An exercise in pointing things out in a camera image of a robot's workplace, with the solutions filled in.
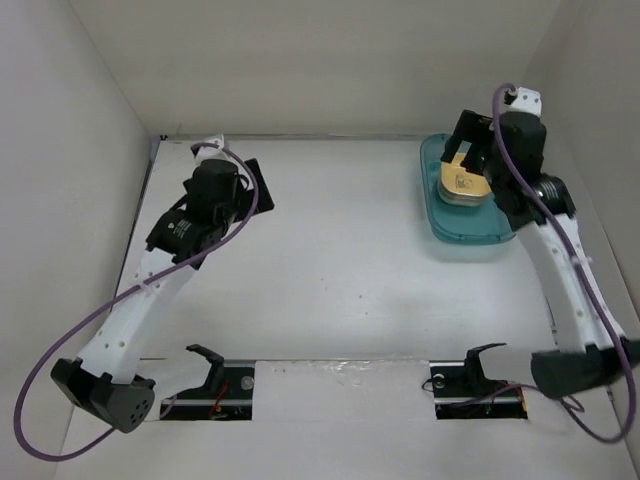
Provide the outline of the yellow panda plate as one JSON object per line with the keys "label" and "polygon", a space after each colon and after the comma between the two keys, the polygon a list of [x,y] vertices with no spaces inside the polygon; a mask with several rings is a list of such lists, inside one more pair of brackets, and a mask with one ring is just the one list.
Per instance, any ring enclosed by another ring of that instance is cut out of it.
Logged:
{"label": "yellow panda plate", "polygon": [[440,185],[447,194],[453,197],[479,201],[485,198],[491,190],[483,176],[472,174],[462,167],[462,161],[465,157],[464,152],[458,152],[450,163],[441,163]]}

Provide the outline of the purple panda plate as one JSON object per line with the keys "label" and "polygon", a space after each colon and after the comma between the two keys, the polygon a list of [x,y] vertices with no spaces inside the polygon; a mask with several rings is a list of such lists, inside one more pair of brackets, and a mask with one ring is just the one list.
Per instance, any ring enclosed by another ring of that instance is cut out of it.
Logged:
{"label": "purple panda plate", "polygon": [[460,193],[450,192],[448,190],[442,189],[438,190],[438,195],[443,202],[449,205],[464,208],[479,207],[491,197],[490,193],[487,193],[486,195],[463,195]]}

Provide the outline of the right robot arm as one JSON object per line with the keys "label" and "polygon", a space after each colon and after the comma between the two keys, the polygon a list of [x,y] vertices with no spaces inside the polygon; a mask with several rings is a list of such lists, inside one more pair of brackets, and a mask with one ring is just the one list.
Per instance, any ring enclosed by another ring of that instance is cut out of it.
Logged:
{"label": "right robot arm", "polygon": [[546,128],[539,117],[508,111],[499,127],[508,160],[503,159],[489,117],[461,113],[445,144],[442,161],[451,162],[462,143],[469,148],[461,165],[483,176],[511,230],[525,247],[555,327],[556,347],[534,352],[530,369],[536,386],[552,399],[611,384],[639,365],[639,343],[614,320],[602,321],[605,302],[579,238],[575,205],[565,183],[543,173]]}

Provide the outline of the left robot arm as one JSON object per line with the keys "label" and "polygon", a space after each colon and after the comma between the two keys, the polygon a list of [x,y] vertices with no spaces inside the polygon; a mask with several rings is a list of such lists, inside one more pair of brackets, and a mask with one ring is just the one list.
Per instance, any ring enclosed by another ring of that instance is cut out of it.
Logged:
{"label": "left robot arm", "polygon": [[103,327],[81,352],[95,373],[174,380],[201,396],[222,371],[187,351],[231,360],[455,358],[469,347],[460,299],[466,265],[436,251],[415,141],[239,140],[224,164],[256,158],[273,210],[235,224],[199,268],[146,237],[203,164],[188,144],[162,144],[134,244]]}

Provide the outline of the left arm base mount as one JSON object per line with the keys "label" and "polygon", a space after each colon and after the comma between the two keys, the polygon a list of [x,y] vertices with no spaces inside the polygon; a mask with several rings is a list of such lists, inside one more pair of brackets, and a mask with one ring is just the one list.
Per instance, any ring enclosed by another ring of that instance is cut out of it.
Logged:
{"label": "left arm base mount", "polygon": [[207,362],[206,377],[195,387],[163,401],[159,419],[165,421],[250,421],[255,386],[255,361],[225,360],[199,344],[186,350]]}

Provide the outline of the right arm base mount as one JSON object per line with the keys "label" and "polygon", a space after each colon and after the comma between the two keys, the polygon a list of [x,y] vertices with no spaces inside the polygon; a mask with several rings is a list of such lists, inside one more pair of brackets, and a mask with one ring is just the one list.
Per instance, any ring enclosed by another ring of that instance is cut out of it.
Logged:
{"label": "right arm base mount", "polygon": [[509,383],[486,377],[480,354],[488,349],[505,346],[490,343],[466,352],[463,360],[429,362],[429,376],[422,383],[423,391],[434,401],[437,420],[526,420],[528,413],[522,390],[503,391]]}

